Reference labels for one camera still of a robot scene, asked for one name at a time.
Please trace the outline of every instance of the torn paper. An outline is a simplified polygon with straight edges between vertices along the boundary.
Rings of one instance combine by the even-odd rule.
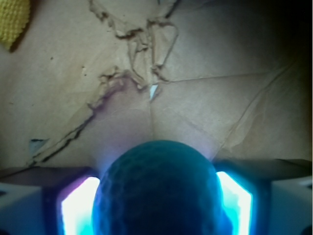
[[[128,56],[134,73],[141,78],[139,87],[156,83],[161,67],[178,36],[177,28],[167,19],[175,0],[109,1],[89,0],[90,11],[101,21],[107,19],[115,35],[128,41]]]
[[[37,162],[44,162],[55,155],[58,151],[66,147],[73,139],[79,136],[79,133],[85,128],[89,121],[94,117],[95,110],[102,105],[104,99],[123,87],[123,78],[127,77],[127,72],[120,72],[118,67],[107,70],[99,76],[100,84],[94,91],[86,104],[73,115],[73,117],[64,126],[67,134],[54,145],[40,149],[28,165],[35,165]]]

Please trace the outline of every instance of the glowing light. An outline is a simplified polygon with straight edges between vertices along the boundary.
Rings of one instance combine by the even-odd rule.
[[[87,178],[62,202],[64,235],[91,235],[92,207],[100,180]]]
[[[223,171],[217,172],[223,191],[224,210],[233,224],[233,235],[248,235],[252,194]]]

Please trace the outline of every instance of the light panel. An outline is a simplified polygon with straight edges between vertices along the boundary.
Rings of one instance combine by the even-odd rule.
[[[217,176],[223,191],[224,210],[233,225],[233,235],[249,235],[252,194],[227,173],[220,171]]]
[[[64,235],[92,235],[92,207],[100,180],[87,178],[62,201]]]

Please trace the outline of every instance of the yellow object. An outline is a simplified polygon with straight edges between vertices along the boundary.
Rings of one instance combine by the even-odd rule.
[[[29,0],[0,0],[0,42],[6,49],[23,32],[30,12]]]

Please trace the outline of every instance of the paper tear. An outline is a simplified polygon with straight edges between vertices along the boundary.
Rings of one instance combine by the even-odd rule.
[[[124,7],[128,2],[122,4],[122,2],[89,0],[89,9],[101,21],[105,18],[108,19],[109,26],[114,29],[116,37],[128,40],[128,56],[132,70],[137,75],[135,81],[138,83],[138,87],[143,88],[153,84],[155,82],[153,74],[165,80],[161,76],[161,68],[178,36],[178,29],[170,23],[167,17],[177,1],[164,0],[159,2],[159,5],[149,9],[151,11],[149,16],[145,16],[148,14],[146,12],[137,12],[135,16],[130,14],[126,18],[127,21],[121,20],[122,16],[111,14],[108,8],[104,7],[100,2],[106,3],[106,6],[109,5],[113,11],[117,12],[117,7]],[[145,2],[140,1],[132,4],[136,3],[145,4]],[[128,11],[132,10],[125,8],[123,16],[125,17]]]
[[[153,45],[153,65],[161,67],[172,50],[178,29],[169,21],[154,21],[150,24]]]
[[[39,152],[27,163],[28,166],[36,165],[39,162],[45,162],[64,147],[66,147],[73,139],[77,138],[80,132],[91,121],[96,114],[105,98],[120,90],[124,83],[124,78],[131,78],[132,73],[128,70],[120,71],[117,66],[110,68],[99,76],[100,84],[94,93],[90,96],[86,104],[84,104],[67,122],[65,127],[70,130],[61,140],[54,145]]]

